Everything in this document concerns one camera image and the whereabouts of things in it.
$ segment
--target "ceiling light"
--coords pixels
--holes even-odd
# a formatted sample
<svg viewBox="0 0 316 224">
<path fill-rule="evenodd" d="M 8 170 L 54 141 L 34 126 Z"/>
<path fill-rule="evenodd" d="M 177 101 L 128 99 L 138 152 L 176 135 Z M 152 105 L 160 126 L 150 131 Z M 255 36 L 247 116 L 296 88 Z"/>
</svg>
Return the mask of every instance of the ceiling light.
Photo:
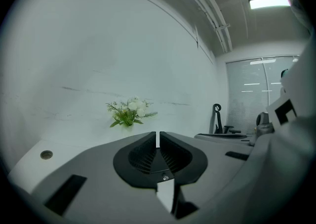
<svg viewBox="0 0 316 224">
<path fill-rule="evenodd" d="M 263 61 L 253 61 L 250 62 L 250 64 L 268 64 L 268 63 L 274 63 L 276 59 L 270 59 L 270 60 L 263 60 Z"/>
<path fill-rule="evenodd" d="M 250 0 L 249 4 L 251 9 L 267 6 L 290 6 L 288 0 Z"/>
</svg>

